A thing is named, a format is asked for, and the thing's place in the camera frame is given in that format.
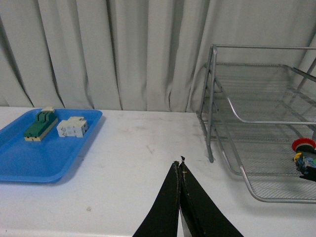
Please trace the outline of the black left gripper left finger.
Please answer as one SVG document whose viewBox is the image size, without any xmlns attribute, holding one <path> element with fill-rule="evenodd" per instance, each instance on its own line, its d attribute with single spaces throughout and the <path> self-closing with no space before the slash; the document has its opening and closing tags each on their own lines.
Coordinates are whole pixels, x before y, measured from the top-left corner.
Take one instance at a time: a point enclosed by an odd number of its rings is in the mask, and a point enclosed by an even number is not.
<svg viewBox="0 0 316 237">
<path fill-rule="evenodd" d="M 175 161 L 135 237 L 176 237 L 180 209 L 179 162 Z"/>
</svg>

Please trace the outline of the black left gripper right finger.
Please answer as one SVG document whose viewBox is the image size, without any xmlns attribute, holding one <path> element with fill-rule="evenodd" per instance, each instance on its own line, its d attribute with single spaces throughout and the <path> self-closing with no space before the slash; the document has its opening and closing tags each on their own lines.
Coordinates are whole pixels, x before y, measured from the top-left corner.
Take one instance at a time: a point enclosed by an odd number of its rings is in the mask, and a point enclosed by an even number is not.
<svg viewBox="0 0 316 237">
<path fill-rule="evenodd" d="M 179 165 L 180 210 L 186 237 L 241 237 L 241 232 L 225 217 L 185 164 Z"/>
</svg>

